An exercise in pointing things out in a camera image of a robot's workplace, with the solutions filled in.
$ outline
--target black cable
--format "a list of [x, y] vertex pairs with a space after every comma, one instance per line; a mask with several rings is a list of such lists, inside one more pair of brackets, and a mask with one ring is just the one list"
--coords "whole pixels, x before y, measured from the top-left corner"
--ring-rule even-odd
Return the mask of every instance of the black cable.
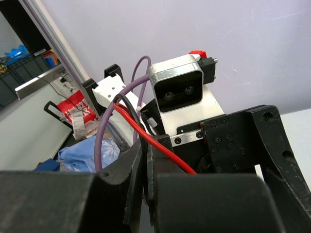
[[154, 132], [151, 130], [150, 125], [149, 125], [149, 123], [147, 121], [145, 112], [147, 112], [147, 110], [141, 112], [141, 114], [140, 114], [141, 115], [141, 120], [142, 120], [142, 122], [144, 122], [144, 124], [145, 124], [145, 126], [147, 128], [147, 131], [149, 132], [149, 134], [152, 135], [152, 136], [155, 136]]
[[[131, 118], [133, 118], [133, 120], [142, 128], [145, 130], [145, 127], [143, 126], [143, 124], [140, 122], [139, 117], [134, 109], [134, 107], [132, 106], [130, 100], [123, 94], [117, 94], [114, 99], [113, 102], [116, 103], [118, 101], [118, 99], [121, 99], [125, 106], [127, 107], [127, 109], [130, 112], [130, 116]], [[142, 137], [139, 136], [139, 140], [140, 140], [140, 144], [141, 144], [141, 150], [144, 153], [148, 152], [148, 147], [147, 147], [147, 141], [145, 139], [143, 139]]]
[[68, 99], [67, 97], [65, 97], [65, 96], [63, 96], [63, 95], [61, 95], [61, 94], [59, 94], [59, 93], [57, 92], [57, 90], [52, 86], [52, 84], [50, 84], [47, 80], [45, 80], [44, 78], [39, 78], [39, 79], [41, 79], [41, 80], [47, 82], [47, 83], [51, 86], [51, 88], [53, 88], [53, 90], [54, 90], [59, 96], [61, 96], [61, 97], [65, 98], [66, 100], [68, 100], [76, 109], [78, 109], [79, 111], [81, 111], [81, 112], [83, 112], [83, 113], [89, 114], [90, 116], [92, 116], [92, 117], [94, 117], [94, 118], [97, 118], [97, 117], [94, 116], [93, 114], [88, 113], [88, 112], [84, 111], [83, 109], [78, 108], [78, 107], [77, 107], [70, 99]]

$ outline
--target screw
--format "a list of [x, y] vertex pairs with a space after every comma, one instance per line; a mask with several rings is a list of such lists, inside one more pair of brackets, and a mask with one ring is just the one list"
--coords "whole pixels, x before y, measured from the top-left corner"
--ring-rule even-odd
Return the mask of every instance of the screw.
[[175, 142], [176, 144], [180, 144], [180, 143], [181, 143], [180, 137], [175, 138], [174, 142]]
[[216, 153], [218, 151], [218, 149], [217, 149], [217, 147], [212, 147], [211, 149], [210, 149], [210, 152], [211, 153]]
[[228, 149], [233, 149], [234, 148], [234, 144], [232, 143], [232, 142], [229, 142], [228, 144], [227, 144], [227, 147], [228, 147]]
[[214, 138], [214, 142], [217, 143], [217, 144], [221, 143], [221, 141], [222, 141], [222, 139], [220, 137], [215, 137]]
[[221, 122], [223, 123], [223, 124], [226, 124], [226, 123], [228, 123], [228, 118], [227, 117], [223, 117], [222, 119], [221, 119]]
[[232, 167], [233, 167], [234, 169], [238, 170], [238, 169], [239, 169], [239, 164], [234, 162], [234, 163], [232, 164]]
[[196, 132], [196, 137], [197, 138], [201, 138], [203, 135], [202, 135], [202, 132], [201, 131], [199, 131], [199, 132]]
[[215, 127], [215, 126], [217, 126], [217, 121], [211, 120], [211, 121], [209, 122], [209, 125], [210, 125], [211, 127]]
[[199, 172], [199, 173], [203, 173], [203, 172], [204, 172], [204, 168], [200, 167], [200, 168], [198, 169], [198, 172]]
[[233, 138], [232, 134], [229, 134], [229, 133], [225, 137], [229, 141]]
[[218, 166], [218, 167], [216, 168], [216, 171], [217, 171], [217, 172], [222, 172], [223, 169], [222, 169], [220, 166]]

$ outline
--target red cable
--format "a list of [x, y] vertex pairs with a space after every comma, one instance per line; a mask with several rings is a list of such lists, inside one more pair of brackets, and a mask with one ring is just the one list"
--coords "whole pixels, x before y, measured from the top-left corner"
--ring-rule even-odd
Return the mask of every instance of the red cable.
[[120, 107], [120, 104], [113, 104], [113, 108], [121, 114], [121, 116], [124, 117], [124, 119], [134, 128], [134, 130], [141, 136], [143, 139], [145, 139], [147, 142], [149, 142], [151, 145], [153, 145], [155, 148], [157, 148], [160, 152], [165, 154], [169, 159], [171, 159], [174, 163], [176, 163], [178, 166], [180, 166], [185, 172], [190, 174], [196, 174], [196, 172], [188, 165], [186, 164], [182, 159], [180, 159], [177, 155], [175, 155], [173, 152], [171, 152], [169, 149], [167, 149], [165, 146], [160, 144], [158, 141], [156, 141], [153, 137], [151, 137], [149, 134], [147, 134], [125, 111], [124, 107]]
[[126, 111], [127, 114], [130, 116], [130, 110], [128, 110], [128, 108], [127, 108], [126, 106], [124, 106], [124, 105], [121, 104], [121, 103], [117, 103], [117, 102], [116, 102], [116, 104], [117, 104], [120, 108], [122, 108], [124, 111]]

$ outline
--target blue cloth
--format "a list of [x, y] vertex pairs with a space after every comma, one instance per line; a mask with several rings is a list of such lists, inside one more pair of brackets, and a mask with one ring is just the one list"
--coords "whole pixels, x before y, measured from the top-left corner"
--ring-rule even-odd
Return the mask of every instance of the blue cloth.
[[[68, 171], [95, 172], [94, 164], [95, 136], [87, 138], [71, 147], [66, 147], [58, 152], [60, 160]], [[112, 139], [102, 141], [102, 165], [103, 168], [114, 162], [120, 153], [120, 149]]]
[[48, 159], [41, 163], [34, 171], [59, 171], [59, 168], [59, 162], [53, 159]]

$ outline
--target metal plate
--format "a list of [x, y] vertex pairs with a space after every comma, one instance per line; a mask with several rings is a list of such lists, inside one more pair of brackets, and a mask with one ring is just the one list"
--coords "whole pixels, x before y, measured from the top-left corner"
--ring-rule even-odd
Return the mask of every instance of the metal plate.
[[189, 142], [194, 142], [203, 139], [203, 137], [197, 137], [196, 134], [201, 132], [201, 130], [195, 130], [188, 133], [182, 133], [171, 137], [171, 142], [173, 147], [180, 146]]
[[22, 100], [33, 92], [43, 88], [44, 86], [58, 79], [61, 76], [61, 72], [63, 72], [64, 70], [65, 68], [63, 67], [63, 65], [59, 64], [48, 70], [47, 72], [39, 75], [38, 77], [35, 77], [30, 81], [24, 83], [23, 85], [15, 88], [15, 92], [17, 93], [18, 98]]

